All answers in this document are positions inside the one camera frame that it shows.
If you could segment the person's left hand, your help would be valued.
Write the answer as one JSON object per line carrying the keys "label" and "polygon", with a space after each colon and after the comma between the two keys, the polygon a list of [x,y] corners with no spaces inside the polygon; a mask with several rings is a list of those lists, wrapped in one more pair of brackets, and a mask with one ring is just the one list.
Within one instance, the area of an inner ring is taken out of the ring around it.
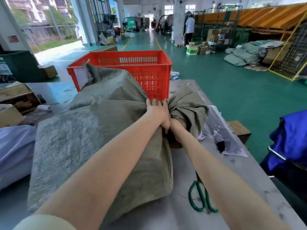
{"label": "person's left hand", "polygon": [[170,119],[168,102],[164,99],[162,102],[157,99],[146,100],[147,112],[153,115],[154,119],[157,119],[160,126],[164,128],[164,120]]}

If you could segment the grey-green woven sack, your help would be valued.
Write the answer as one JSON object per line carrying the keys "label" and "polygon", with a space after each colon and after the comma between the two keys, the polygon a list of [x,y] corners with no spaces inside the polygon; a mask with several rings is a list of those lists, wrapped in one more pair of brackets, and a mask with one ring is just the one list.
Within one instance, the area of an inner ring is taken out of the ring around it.
{"label": "grey-green woven sack", "polygon": [[[146,112],[148,97],[130,72],[90,64],[85,69],[93,80],[76,94],[67,110],[38,124],[27,201],[32,213],[96,151]],[[171,148],[180,147],[171,133],[157,129],[101,227],[171,194]]]}

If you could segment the person's right forearm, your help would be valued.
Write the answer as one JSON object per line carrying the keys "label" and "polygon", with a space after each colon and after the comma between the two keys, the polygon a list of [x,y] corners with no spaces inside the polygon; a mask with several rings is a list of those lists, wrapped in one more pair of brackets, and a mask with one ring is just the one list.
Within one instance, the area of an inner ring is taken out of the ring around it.
{"label": "person's right forearm", "polygon": [[240,176],[184,128],[172,129],[230,230],[291,230]]}

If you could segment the person's left forearm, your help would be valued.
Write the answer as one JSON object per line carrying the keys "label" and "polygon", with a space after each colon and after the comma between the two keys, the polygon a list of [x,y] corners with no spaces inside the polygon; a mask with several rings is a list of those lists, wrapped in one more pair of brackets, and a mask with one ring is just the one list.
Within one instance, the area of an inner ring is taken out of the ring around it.
{"label": "person's left forearm", "polygon": [[98,230],[121,186],[160,127],[146,112],[98,150],[34,215],[52,215],[77,230]]}

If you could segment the red plastic crate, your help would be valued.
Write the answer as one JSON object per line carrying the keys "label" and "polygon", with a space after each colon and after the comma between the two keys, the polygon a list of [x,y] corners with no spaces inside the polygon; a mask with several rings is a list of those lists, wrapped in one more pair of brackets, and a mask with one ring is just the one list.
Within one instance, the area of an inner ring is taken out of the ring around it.
{"label": "red plastic crate", "polygon": [[67,67],[77,92],[91,80],[85,68],[88,60],[98,68],[127,70],[150,99],[163,101],[169,96],[172,62],[162,50],[90,52]]}

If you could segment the clear plastic bag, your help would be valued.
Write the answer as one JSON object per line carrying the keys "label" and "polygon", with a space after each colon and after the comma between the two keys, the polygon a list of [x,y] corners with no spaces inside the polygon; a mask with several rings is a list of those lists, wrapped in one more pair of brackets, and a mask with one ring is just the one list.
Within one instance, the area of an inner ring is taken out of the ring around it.
{"label": "clear plastic bag", "polygon": [[209,105],[208,109],[208,119],[197,139],[201,141],[211,135],[217,150],[221,154],[248,157],[242,143],[237,142],[233,130],[224,120],[217,107]]}

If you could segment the pile of cardboard boxes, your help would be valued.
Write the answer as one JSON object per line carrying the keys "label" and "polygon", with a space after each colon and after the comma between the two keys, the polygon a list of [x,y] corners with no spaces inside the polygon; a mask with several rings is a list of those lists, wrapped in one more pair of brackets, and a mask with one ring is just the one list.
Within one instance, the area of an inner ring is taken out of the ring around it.
{"label": "pile of cardboard boxes", "polygon": [[215,54],[216,51],[213,48],[211,41],[204,41],[202,43],[190,42],[186,45],[187,55],[203,55],[203,54]]}

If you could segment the metal shelving rack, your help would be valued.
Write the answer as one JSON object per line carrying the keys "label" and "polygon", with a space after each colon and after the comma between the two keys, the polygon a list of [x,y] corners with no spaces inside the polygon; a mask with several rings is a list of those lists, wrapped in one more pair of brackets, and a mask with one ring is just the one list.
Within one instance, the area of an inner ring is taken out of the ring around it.
{"label": "metal shelving rack", "polygon": [[98,31],[98,34],[111,31],[114,27],[118,26],[117,15],[113,14],[94,14],[94,22]]}

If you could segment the blue fabric bag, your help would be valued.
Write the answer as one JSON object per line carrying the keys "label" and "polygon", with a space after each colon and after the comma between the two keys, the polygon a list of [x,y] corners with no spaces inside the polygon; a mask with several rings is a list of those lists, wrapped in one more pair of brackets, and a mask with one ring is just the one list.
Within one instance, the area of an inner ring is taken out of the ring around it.
{"label": "blue fabric bag", "polygon": [[294,162],[307,168],[307,110],[279,118],[278,127],[269,135],[272,144],[260,166],[267,175],[285,164]]}

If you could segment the large cardboard box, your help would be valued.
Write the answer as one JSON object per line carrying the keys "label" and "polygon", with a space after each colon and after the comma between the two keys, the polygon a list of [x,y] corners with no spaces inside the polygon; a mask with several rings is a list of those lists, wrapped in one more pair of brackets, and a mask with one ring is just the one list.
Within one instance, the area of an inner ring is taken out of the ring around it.
{"label": "large cardboard box", "polygon": [[262,59],[263,64],[271,65],[275,58],[277,61],[282,61],[290,49],[290,44],[275,48],[268,48],[265,57]]}

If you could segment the orange sorting chute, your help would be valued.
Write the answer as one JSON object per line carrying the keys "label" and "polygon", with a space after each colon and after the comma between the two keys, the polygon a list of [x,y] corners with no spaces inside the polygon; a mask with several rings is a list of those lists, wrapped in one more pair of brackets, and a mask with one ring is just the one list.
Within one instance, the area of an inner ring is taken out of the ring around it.
{"label": "orange sorting chute", "polygon": [[196,24],[223,26],[233,22],[254,31],[292,34],[301,23],[307,22],[307,3],[250,9],[239,7],[237,10],[223,8],[215,12],[209,9],[195,12],[194,19]]}

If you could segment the open flat cardboard box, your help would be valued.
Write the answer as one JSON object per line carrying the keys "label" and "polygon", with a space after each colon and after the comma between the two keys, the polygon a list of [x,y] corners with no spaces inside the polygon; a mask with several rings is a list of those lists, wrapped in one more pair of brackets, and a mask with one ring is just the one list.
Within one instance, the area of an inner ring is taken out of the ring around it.
{"label": "open flat cardboard box", "polygon": [[0,104],[11,104],[25,116],[41,105],[41,101],[28,85],[21,84],[0,89]]}

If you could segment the white sleeve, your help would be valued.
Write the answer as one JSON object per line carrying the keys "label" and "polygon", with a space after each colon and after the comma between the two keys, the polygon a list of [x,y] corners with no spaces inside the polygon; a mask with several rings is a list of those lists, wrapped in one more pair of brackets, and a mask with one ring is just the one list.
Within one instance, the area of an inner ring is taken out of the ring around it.
{"label": "white sleeve", "polygon": [[52,215],[31,215],[12,230],[77,230],[68,221]]}

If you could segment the plain cardboard box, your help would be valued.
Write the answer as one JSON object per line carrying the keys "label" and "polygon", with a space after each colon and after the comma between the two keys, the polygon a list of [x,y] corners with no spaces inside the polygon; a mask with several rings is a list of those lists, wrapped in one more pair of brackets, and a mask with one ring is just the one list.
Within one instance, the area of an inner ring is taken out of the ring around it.
{"label": "plain cardboard box", "polygon": [[0,128],[18,126],[24,117],[12,104],[0,104]]}

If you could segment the green-handled scissors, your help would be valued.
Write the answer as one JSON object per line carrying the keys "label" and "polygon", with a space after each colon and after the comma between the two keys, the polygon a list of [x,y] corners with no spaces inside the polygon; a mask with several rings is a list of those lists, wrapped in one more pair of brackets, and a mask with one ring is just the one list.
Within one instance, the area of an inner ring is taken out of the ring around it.
{"label": "green-handled scissors", "polygon": [[[209,193],[196,171],[195,171],[195,174],[196,174],[196,180],[193,181],[188,191],[188,199],[189,199],[189,203],[191,207],[198,213],[201,213],[204,211],[206,211],[208,214],[218,213],[219,212],[218,209],[215,209],[212,207],[210,203]],[[202,203],[202,207],[198,207],[193,201],[192,192],[195,187],[197,188],[197,192],[198,192],[200,201]]]}

